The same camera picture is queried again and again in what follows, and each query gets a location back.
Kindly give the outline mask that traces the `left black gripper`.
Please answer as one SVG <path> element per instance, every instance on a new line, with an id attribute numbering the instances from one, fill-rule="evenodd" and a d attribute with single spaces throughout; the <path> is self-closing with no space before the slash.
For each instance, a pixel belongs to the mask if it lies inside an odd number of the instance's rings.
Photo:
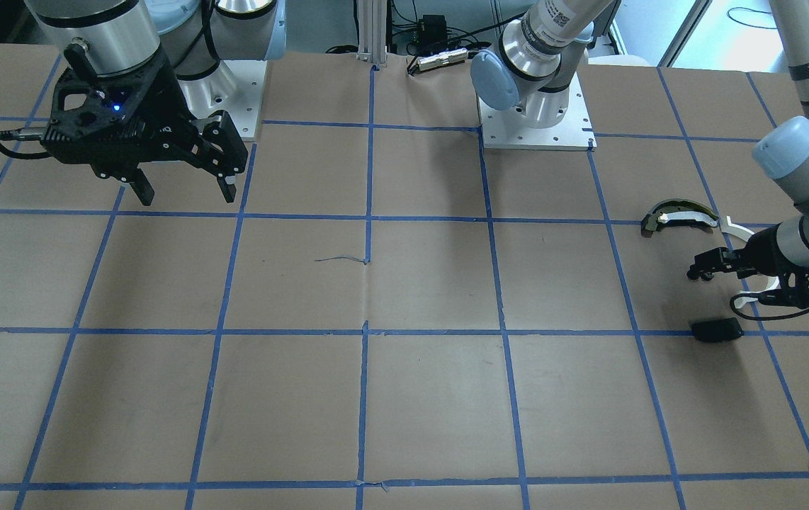
<path id="1" fill-rule="evenodd" d="M 711 281 L 716 274 L 735 272 L 739 278 L 763 274 L 779 280 L 779 288 L 761 293 L 740 293 L 730 298 L 730 306 L 737 310 L 737 301 L 754 298 L 769 306 L 794 307 L 809 310 L 809 259 L 794 261 L 783 252 L 777 239 L 780 227 L 762 230 L 748 239 L 741 249 L 709 249 L 695 255 L 686 272 L 690 281 Z"/>

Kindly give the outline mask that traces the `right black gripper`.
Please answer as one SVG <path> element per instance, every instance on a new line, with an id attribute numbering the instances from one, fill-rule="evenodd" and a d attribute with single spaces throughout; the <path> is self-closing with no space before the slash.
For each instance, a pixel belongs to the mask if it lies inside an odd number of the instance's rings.
<path id="1" fill-rule="evenodd" d="M 96 165 L 103 174 L 110 165 L 126 166 L 127 184 L 143 206 L 152 205 L 155 191 L 135 167 L 160 161 L 209 172 L 226 203 L 235 201 L 248 149 L 225 110 L 210 118 L 192 114 L 163 49 L 113 76 L 94 71 L 86 45 L 71 43 L 64 57 L 68 67 L 56 81 L 42 136 L 48 154 L 64 164 Z"/>

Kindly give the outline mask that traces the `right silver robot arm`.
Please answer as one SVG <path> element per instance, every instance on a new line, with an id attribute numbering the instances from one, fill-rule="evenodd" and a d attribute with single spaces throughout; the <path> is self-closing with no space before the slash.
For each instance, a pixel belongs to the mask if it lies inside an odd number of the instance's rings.
<path id="1" fill-rule="evenodd" d="M 258 127 L 266 62 L 287 47 L 283 1 L 28 1 L 61 51 L 44 157 L 84 164 L 151 205 L 149 162 L 206 171 L 227 203 Z"/>

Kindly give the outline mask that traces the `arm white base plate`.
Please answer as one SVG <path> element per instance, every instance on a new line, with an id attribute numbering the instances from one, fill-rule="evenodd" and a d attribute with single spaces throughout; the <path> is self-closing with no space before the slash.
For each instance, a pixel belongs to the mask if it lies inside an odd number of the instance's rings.
<path id="1" fill-rule="evenodd" d="M 579 77 L 559 93 L 535 91 L 509 110 L 477 99 L 483 144 L 488 149 L 588 151 L 598 146 Z"/>
<path id="2" fill-rule="evenodd" d="M 266 71 L 266 61 L 223 61 L 209 76 L 180 80 L 179 84 L 188 109 L 195 117 L 203 119 L 217 111 L 225 111 L 232 116 L 243 141 L 255 142 L 259 134 Z"/>

